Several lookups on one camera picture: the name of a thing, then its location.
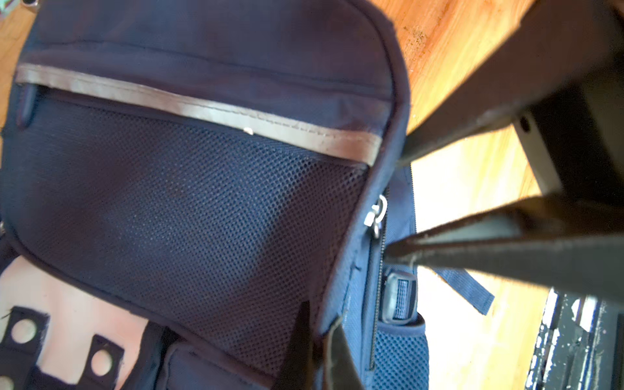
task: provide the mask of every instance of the silver trim strip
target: silver trim strip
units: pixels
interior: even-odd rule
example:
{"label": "silver trim strip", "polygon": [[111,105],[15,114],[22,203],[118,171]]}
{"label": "silver trim strip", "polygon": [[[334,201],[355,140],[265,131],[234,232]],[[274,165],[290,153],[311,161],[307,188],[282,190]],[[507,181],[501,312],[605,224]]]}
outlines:
{"label": "silver trim strip", "polygon": [[243,130],[248,134],[262,135],[313,152],[363,162],[370,166],[375,162],[381,145],[380,136],[363,131],[330,129],[262,111],[51,66],[19,64],[16,82],[45,85],[206,120]]}

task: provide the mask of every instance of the backpack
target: backpack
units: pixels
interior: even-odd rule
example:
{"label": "backpack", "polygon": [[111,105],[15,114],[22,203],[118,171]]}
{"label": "backpack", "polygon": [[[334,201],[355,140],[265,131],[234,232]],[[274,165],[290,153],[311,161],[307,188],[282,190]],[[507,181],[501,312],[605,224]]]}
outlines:
{"label": "backpack", "polygon": [[416,269],[383,263],[409,111],[364,0],[45,2],[2,131],[0,384],[426,389]]}

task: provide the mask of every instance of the strap adjuster buckle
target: strap adjuster buckle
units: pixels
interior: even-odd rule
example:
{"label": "strap adjuster buckle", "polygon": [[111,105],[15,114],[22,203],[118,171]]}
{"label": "strap adjuster buckle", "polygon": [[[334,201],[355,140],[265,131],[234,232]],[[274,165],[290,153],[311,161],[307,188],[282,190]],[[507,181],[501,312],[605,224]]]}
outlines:
{"label": "strap adjuster buckle", "polygon": [[391,325],[406,325],[416,315],[418,280],[416,275],[392,271],[386,277],[380,320]]}

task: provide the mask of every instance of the mesh pocket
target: mesh pocket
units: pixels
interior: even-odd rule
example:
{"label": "mesh pocket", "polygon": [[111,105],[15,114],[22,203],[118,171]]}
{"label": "mesh pocket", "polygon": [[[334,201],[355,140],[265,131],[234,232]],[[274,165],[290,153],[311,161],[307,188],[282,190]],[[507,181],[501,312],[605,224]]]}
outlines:
{"label": "mesh pocket", "polygon": [[10,120],[7,220],[63,274],[276,375],[368,169],[139,112],[44,97],[27,129]]}
{"label": "mesh pocket", "polygon": [[377,332],[375,390],[429,389],[429,346],[424,334],[395,336]]}

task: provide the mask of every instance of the wooden floor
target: wooden floor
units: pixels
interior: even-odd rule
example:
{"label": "wooden floor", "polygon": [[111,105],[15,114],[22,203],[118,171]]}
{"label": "wooden floor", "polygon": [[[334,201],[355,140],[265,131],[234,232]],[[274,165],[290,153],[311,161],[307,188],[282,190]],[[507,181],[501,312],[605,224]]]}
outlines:
{"label": "wooden floor", "polygon": [[[410,129],[518,25],[531,0],[374,0],[394,22],[412,85]],[[0,22],[0,122],[33,15]],[[412,165],[419,230],[539,193],[513,129],[460,141]],[[496,295],[482,316],[433,272],[419,271],[430,388],[522,389],[547,290],[475,274]]]}

